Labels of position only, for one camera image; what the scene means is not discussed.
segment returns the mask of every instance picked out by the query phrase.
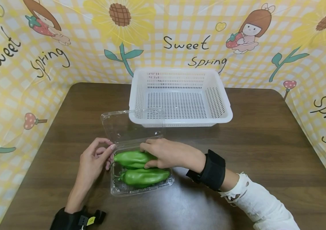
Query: black wristband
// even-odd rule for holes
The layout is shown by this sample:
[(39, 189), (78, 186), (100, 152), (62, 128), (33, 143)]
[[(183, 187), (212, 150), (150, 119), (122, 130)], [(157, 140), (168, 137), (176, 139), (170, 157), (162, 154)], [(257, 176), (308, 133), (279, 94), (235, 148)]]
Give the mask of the black wristband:
[(50, 230), (80, 230), (93, 223), (101, 224), (106, 216), (104, 211), (97, 210), (94, 215), (86, 212), (86, 206), (81, 211), (70, 214), (61, 208), (50, 227)]
[(216, 154), (208, 150), (205, 154), (206, 161), (203, 171), (198, 174), (189, 170), (186, 176), (190, 177), (196, 183), (203, 183), (214, 191), (219, 191), (223, 184), (224, 177), (226, 176), (226, 161)]

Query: white sleeve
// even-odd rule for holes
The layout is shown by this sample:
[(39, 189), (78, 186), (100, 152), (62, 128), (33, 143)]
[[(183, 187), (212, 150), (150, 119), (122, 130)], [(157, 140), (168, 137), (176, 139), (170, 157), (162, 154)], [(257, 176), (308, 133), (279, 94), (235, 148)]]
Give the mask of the white sleeve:
[(284, 204), (260, 184), (240, 174), (236, 186), (228, 192), (219, 192), (228, 203), (242, 209), (255, 223), (255, 230), (299, 230), (292, 214)]

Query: dark brown table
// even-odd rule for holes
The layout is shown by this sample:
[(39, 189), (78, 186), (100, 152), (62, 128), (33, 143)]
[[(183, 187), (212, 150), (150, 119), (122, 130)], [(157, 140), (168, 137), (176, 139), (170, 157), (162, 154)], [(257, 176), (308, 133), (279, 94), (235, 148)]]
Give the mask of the dark brown table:
[[(228, 168), (246, 172), (274, 194), (302, 230), (326, 229), (326, 170), (281, 95), (268, 89), (226, 89), (233, 120), (208, 128), (168, 128), (166, 138), (211, 148)], [(100, 115), (129, 109), (130, 85), (80, 83), (68, 92), (0, 230), (49, 229), (65, 206), (80, 154), (105, 136)], [(114, 230), (242, 230), (252, 223), (219, 194), (194, 184), (182, 168), (175, 183), (146, 194), (114, 197), (104, 172), (88, 199), (107, 212), (98, 228)]]

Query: clear plastic clamshell container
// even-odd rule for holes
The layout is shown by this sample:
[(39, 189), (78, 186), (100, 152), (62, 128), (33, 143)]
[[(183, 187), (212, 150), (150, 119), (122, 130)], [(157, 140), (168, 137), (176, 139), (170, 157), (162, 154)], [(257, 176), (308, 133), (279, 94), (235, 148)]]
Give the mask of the clear plastic clamshell container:
[[(134, 123), (136, 117), (154, 117), (154, 128), (147, 128), (146, 124)], [(107, 137), (116, 144), (113, 155), (120, 152), (139, 150), (140, 143), (147, 139), (163, 138), (165, 132), (164, 115), (161, 109), (142, 109), (130, 111), (116, 111), (102, 114), (101, 118)], [(117, 162), (111, 165), (111, 194), (114, 196), (129, 196), (143, 192), (153, 191), (173, 184), (174, 178), (170, 176), (165, 181), (147, 188), (134, 188), (119, 181), (119, 177), (126, 169)]]

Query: green bell pepper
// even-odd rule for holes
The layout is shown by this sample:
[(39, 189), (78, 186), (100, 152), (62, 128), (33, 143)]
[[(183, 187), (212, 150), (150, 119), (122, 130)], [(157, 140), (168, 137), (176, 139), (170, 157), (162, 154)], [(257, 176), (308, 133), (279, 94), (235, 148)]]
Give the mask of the green bell pepper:
[(143, 169), (148, 161), (156, 159), (157, 158), (150, 153), (140, 151), (122, 152), (113, 157), (115, 162), (120, 163), (128, 169)]
[(128, 169), (119, 178), (122, 182), (136, 188), (146, 188), (152, 184), (164, 181), (170, 172), (164, 169)]

